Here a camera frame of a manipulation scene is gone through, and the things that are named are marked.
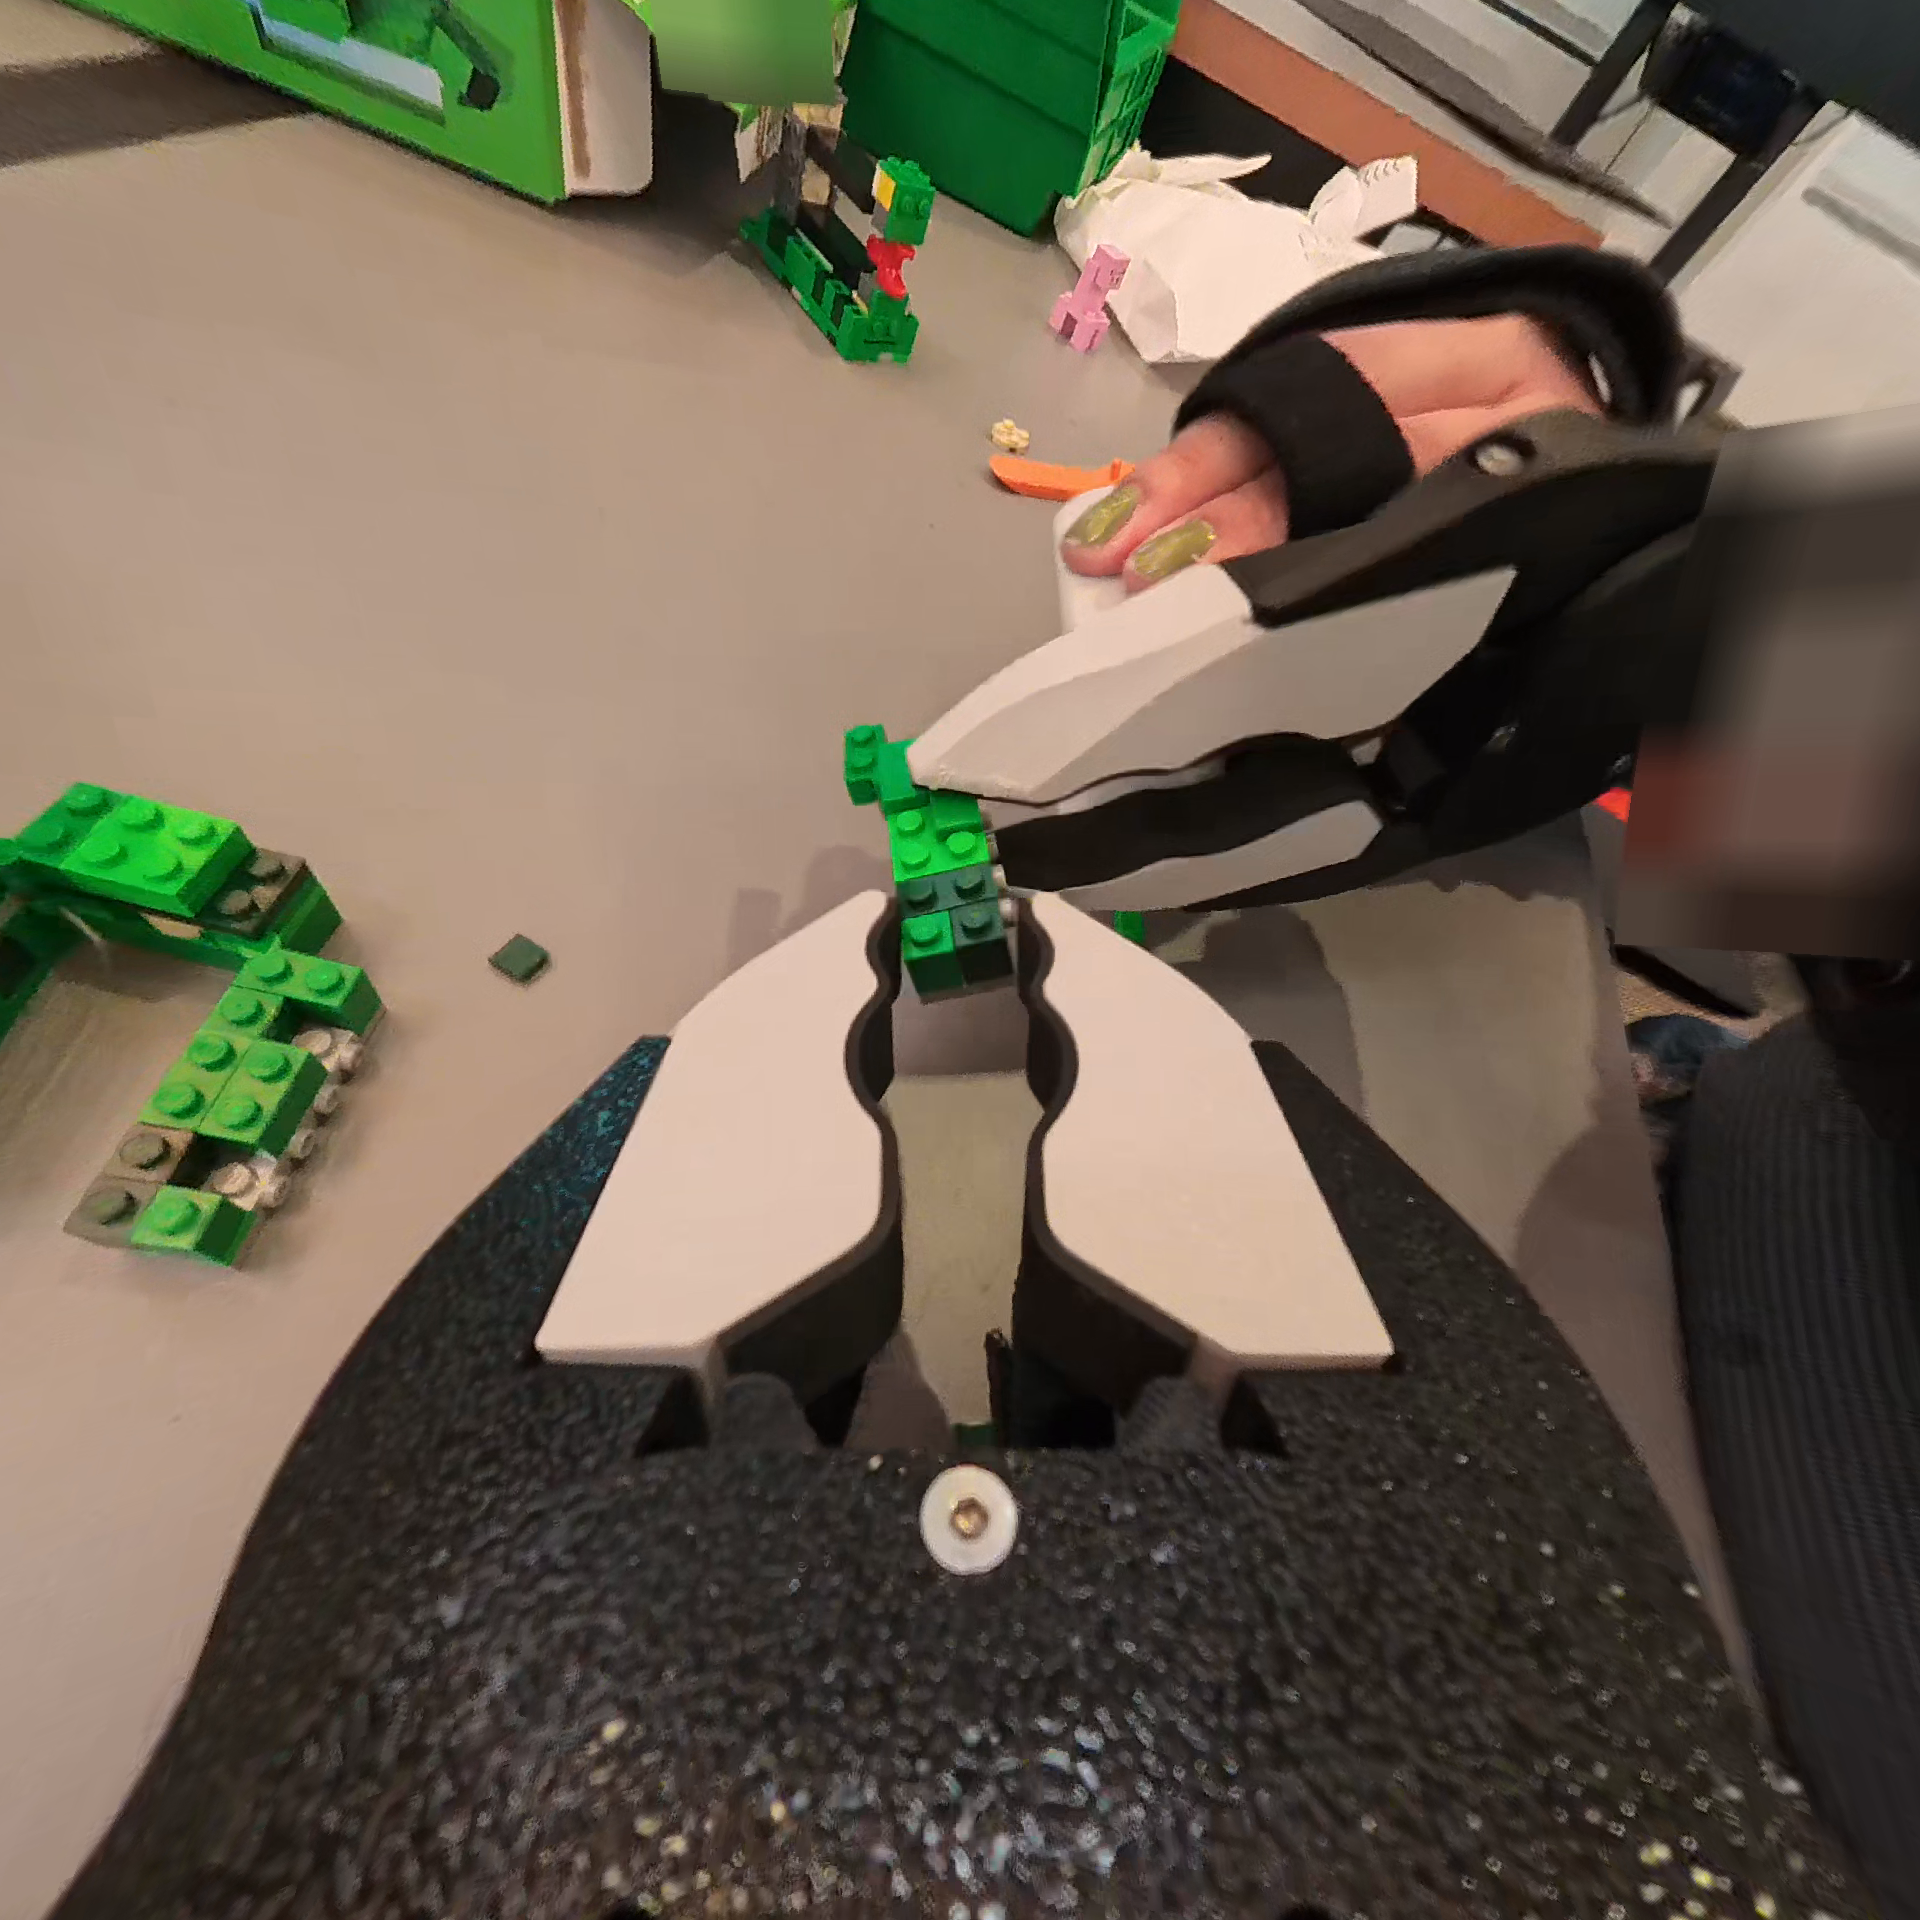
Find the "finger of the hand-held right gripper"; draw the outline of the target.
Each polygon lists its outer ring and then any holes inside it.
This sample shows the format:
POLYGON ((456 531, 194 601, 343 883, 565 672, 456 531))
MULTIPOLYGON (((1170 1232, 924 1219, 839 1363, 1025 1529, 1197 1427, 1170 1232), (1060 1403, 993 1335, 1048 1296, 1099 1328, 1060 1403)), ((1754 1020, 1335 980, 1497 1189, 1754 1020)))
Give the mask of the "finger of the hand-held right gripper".
POLYGON ((908 747, 924 786, 1064 803, 1178 775, 1259 736, 1373 736, 1480 643, 1516 570, 1266 627, 1224 567, 1189 567, 975 689, 908 747))
POLYGON ((993 780, 1008 883, 1091 915, 1243 897, 1354 859, 1384 828, 1351 752, 1122 754, 993 780))

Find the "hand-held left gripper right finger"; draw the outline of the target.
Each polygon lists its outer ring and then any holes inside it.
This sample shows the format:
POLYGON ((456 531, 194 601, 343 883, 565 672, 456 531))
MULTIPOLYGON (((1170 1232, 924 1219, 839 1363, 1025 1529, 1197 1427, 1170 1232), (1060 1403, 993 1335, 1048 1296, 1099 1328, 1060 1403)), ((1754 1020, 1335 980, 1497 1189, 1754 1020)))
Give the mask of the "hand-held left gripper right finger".
POLYGON ((1056 897, 1023 901, 1020 1343, 1067 1378, 1377 1371, 1395 1355, 1241 1024, 1056 897))

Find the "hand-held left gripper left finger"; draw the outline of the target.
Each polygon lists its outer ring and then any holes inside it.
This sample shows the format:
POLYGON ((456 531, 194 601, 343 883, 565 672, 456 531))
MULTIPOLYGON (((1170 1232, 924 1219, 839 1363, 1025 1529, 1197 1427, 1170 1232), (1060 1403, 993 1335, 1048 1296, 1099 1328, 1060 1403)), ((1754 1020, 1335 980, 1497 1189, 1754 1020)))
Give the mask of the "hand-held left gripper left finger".
POLYGON ((849 1044, 892 1011, 869 890, 736 969, 679 1023, 536 1349, 715 1378, 728 1343, 797 1300, 883 1221, 883 1129, 849 1044))

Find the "green brick assembly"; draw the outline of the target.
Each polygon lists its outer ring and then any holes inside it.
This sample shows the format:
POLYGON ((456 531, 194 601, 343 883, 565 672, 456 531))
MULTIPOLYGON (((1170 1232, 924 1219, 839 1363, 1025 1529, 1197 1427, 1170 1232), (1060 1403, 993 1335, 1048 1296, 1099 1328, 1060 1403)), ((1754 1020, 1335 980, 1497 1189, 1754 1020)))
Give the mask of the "green brick assembly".
POLYGON ((844 735, 844 784, 883 818, 913 991, 939 1002, 1010 984, 1018 909, 980 805, 915 780, 908 745, 883 727, 844 735))

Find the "person's right hand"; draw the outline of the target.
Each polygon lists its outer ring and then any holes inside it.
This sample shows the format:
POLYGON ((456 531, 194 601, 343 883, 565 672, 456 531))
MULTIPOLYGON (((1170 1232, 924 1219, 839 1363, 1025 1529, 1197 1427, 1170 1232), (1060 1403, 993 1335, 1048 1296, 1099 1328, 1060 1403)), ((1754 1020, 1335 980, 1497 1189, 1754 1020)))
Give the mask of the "person's right hand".
POLYGON ((1292 333, 1217 369, 1164 453, 1085 505, 1059 555, 1138 593, 1355 525, 1501 426, 1607 400, 1593 360, 1524 316, 1292 333))

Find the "pink brick figure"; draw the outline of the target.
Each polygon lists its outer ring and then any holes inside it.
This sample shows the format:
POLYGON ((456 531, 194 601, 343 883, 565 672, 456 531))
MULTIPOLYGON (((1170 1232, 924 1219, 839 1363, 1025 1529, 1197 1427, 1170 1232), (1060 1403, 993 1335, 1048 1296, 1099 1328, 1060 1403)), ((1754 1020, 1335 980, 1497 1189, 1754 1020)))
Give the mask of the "pink brick figure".
POLYGON ((1132 259, 1113 244, 1096 244, 1075 285, 1059 295, 1048 313, 1048 329, 1077 352, 1093 352, 1111 329, 1111 303, 1132 259))

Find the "white paper bag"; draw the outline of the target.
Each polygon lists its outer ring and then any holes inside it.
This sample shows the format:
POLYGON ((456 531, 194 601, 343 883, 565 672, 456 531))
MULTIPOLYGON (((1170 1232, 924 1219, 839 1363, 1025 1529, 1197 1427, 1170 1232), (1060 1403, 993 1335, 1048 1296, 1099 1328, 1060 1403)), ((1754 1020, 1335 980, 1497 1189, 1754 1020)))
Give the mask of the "white paper bag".
POLYGON ((1097 247, 1127 256, 1108 298, 1149 367, 1203 367, 1316 282, 1379 259, 1370 236, 1412 217, 1411 156, 1341 168, 1307 208, 1253 199, 1239 180, 1266 156, 1156 159, 1127 152, 1108 177, 1055 210, 1075 265, 1097 247))

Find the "green and red brick model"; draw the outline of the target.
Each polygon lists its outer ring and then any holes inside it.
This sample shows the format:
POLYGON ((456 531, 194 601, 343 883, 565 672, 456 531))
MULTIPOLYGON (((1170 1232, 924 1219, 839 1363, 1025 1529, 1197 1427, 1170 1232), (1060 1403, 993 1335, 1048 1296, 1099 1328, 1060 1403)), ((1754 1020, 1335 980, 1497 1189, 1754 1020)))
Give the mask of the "green and red brick model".
POLYGON ((769 202, 738 228, 748 253, 852 367, 913 360, 920 316, 905 268, 937 199, 927 172, 875 159, 815 107, 761 109, 736 139, 745 179, 772 172, 769 202))

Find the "green plastic crate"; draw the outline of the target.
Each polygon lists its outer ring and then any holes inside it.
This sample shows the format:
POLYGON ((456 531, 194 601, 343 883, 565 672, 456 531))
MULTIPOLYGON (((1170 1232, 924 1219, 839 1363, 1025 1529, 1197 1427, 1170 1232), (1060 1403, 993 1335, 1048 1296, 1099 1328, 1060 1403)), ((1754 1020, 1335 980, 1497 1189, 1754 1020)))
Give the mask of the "green plastic crate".
POLYGON ((844 130, 1013 234, 1133 149, 1178 2, 860 2, 844 130))

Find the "dark ribbed cloth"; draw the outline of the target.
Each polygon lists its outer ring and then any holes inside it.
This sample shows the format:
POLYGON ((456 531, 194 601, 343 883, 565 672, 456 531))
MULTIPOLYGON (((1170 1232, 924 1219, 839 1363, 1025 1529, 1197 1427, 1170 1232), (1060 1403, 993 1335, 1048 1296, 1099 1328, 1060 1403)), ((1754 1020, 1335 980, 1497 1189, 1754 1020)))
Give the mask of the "dark ribbed cloth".
POLYGON ((1919 979, 1793 964, 1807 1011, 1665 1101, 1688 1392, 1777 1736, 1916 1915, 1919 979))

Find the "green printed box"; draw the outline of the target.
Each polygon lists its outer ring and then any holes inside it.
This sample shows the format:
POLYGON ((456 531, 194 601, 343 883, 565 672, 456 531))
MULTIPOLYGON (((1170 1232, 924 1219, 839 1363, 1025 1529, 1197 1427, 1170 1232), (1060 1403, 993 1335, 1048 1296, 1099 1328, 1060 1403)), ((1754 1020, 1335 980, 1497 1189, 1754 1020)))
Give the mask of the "green printed box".
POLYGON ((657 173, 657 51, 620 2, 83 2, 528 202, 657 173))

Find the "black table frame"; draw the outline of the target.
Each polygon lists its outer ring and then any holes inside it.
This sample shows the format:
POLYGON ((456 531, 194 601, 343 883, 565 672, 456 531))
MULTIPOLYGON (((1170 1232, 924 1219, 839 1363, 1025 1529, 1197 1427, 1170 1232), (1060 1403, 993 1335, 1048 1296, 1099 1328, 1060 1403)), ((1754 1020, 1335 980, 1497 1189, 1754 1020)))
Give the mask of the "black table frame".
POLYGON ((1648 260, 1660 282, 1675 284, 1813 128, 1829 98, 1775 56, 1722 27, 1708 5, 1637 2, 1547 137, 1561 149, 1575 149, 1631 79, 1637 79, 1640 100, 1729 156, 1648 260))

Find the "green brick frame structure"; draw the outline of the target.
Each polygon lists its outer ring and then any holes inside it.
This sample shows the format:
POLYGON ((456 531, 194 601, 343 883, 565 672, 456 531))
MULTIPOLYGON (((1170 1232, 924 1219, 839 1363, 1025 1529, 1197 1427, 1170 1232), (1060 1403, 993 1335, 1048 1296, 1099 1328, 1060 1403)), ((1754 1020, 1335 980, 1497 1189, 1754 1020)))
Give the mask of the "green brick frame structure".
POLYGON ((241 823, 72 784, 3 844, 3 1031, 85 944, 227 976, 64 1234, 233 1266, 312 1161, 386 1008, 328 944, 343 916, 300 855, 241 823))

